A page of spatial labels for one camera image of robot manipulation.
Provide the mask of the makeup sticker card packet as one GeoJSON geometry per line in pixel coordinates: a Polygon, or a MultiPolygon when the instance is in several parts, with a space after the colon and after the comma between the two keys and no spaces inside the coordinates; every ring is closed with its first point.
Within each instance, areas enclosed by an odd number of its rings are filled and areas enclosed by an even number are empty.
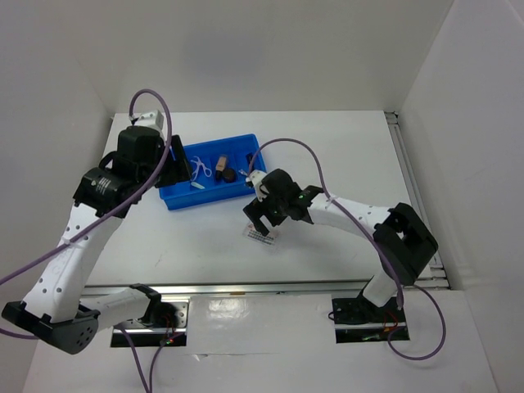
{"type": "Polygon", "coordinates": [[[275,253],[278,249],[280,232],[271,229],[267,235],[263,235],[255,229],[253,224],[245,226],[242,236],[260,245],[265,251],[275,253]]]}

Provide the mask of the blue plastic organizer tray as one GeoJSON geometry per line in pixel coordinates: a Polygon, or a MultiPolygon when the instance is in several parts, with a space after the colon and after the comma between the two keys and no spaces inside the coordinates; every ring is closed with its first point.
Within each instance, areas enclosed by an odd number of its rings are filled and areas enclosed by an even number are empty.
{"type": "Polygon", "coordinates": [[[243,197],[255,191],[246,185],[246,177],[238,173],[239,169],[248,172],[249,165],[246,155],[254,155],[254,169],[265,171],[265,163],[259,148],[257,137],[253,133],[240,136],[215,139],[186,145],[184,150],[192,166],[190,181],[177,183],[174,186],[162,187],[159,190],[160,199],[169,210],[179,210],[191,206],[222,201],[234,197],[243,197]],[[226,168],[236,171],[237,181],[225,183],[223,179],[215,179],[215,166],[221,155],[228,157],[226,168]],[[197,182],[206,189],[197,189],[191,185],[197,182]]]}

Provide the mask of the beige foundation bottle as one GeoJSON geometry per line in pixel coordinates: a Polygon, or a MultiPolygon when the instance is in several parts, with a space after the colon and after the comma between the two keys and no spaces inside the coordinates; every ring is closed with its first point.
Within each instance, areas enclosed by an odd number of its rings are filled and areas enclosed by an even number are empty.
{"type": "Polygon", "coordinates": [[[221,155],[217,160],[215,166],[215,179],[219,181],[223,176],[223,171],[226,169],[228,163],[228,157],[226,155],[221,155]]]}

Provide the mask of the dark brown cream jar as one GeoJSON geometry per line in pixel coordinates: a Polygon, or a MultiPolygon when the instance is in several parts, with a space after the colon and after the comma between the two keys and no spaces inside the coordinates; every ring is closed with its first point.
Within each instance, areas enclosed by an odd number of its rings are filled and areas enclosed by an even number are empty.
{"type": "Polygon", "coordinates": [[[225,183],[235,183],[237,181],[236,171],[233,168],[225,168],[222,171],[222,179],[225,183]]]}

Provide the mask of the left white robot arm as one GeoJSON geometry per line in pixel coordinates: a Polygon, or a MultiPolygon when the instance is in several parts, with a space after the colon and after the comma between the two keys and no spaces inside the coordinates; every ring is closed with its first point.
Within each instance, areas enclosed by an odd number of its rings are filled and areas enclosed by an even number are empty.
{"type": "Polygon", "coordinates": [[[86,282],[112,234],[122,224],[139,189],[189,180],[190,165],[179,136],[132,125],[117,148],[81,179],[59,251],[23,300],[4,306],[2,317],[32,337],[70,355],[85,350],[95,334],[136,320],[144,327],[173,328],[177,310],[160,293],[133,284],[118,293],[81,300],[86,282]]]}

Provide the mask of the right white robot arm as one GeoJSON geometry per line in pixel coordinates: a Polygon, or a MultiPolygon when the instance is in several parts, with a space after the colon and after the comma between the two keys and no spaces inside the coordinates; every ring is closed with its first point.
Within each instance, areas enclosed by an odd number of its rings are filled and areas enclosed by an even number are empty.
{"type": "Polygon", "coordinates": [[[437,240],[408,204],[371,206],[329,196],[316,186],[302,189],[282,169],[268,174],[254,170],[247,175],[246,185],[255,191],[255,199],[243,211],[263,236],[269,235],[269,229],[262,218],[273,227],[292,219],[337,228],[372,243],[382,267],[357,297],[359,315],[367,321],[384,314],[392,298],[401,308],[400,290],[418,280],[438,251],[437,240]]]}

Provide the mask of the aluminium front rail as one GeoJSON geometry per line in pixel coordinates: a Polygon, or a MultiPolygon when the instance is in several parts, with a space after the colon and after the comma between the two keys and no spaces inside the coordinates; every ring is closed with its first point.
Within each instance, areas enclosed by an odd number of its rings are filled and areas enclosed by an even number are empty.
{"type": "Polygon", "coordinates": [[[167,296],[241,296],[246,294],[301,294],[313,292],[359,292],[364,281],[233,282],[208,284],[149,284],[167,296]]]}

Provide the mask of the aluminium rail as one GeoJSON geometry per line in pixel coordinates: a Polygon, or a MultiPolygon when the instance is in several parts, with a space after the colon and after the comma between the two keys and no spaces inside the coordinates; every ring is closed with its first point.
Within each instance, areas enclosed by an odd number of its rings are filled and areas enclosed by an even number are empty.
{"type": "MultiPolygon", "coordinates": [[[[432,233],[427,212],[422,201],[422,195],[418,188],[418,182],[413,170],[409,154],[401,134],[399,116],[396,112],[384,112],[391,139],[394,144],[395,152],[400,163],[404,182],[408,190],[409,199],[412,207],[417,211],[421,220],[432,233]]],[[[428,278],[419,278],[418,285],[432,290],[449,290],[449,280],[442,263],[439,252],[433,256],[428,264],[430,276],[428,278]]]]}
{"type": "Polygon", "coordinates": [[[149,284],[167,296],[241,296],[246,294],[301,294],[313,292],[359,292],[364,281],[233,282],[208,284],[149,284]]]}

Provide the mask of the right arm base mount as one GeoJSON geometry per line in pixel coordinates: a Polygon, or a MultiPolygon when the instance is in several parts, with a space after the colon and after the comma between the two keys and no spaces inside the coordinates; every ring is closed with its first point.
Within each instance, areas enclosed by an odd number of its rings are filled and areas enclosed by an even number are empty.
{"type": "Polygon", "coordinates": [[[387,341],[408,341],[409,330],[403,310],[392,297],[382,307],[364,298],[334,298],[327,317],[334,323],[337,344],[387,341]]]}

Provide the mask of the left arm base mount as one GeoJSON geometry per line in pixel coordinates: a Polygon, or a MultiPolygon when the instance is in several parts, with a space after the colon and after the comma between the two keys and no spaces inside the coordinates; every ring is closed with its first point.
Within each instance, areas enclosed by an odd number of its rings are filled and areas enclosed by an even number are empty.
{"type": "Polygon", "coordinates": [[[155,322],[130,319],[122,323],[124,330],[137,348],[158,348],[165,341],[168,347],[187,345],[187,322],[190,308],[188,298],[167,296],[170,307],[155,322]]]}

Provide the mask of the aluminium right rail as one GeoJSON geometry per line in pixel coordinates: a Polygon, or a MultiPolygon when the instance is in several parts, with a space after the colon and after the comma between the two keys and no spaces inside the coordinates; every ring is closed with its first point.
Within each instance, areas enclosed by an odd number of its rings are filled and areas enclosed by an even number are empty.
{"type": "MultiPolygon", "coordinates": [[[[384,112],[391,139],[394,144],[395,152],[400,163],[404,182],[408,190],[409,199],[412,207],[417,211],[421,220],[432,233],[427,212],[422,201],[422,195],[418,188],[418,182],[413,170],[409,154],[401,134],[399,116],[396,112],[384,112]]],[[[433,256],[428,264],[430,276],[428,278],[419,278],[418,285],[432,290],[449,290],[449,280],[442,263],[439,252],[433,256]]]]}

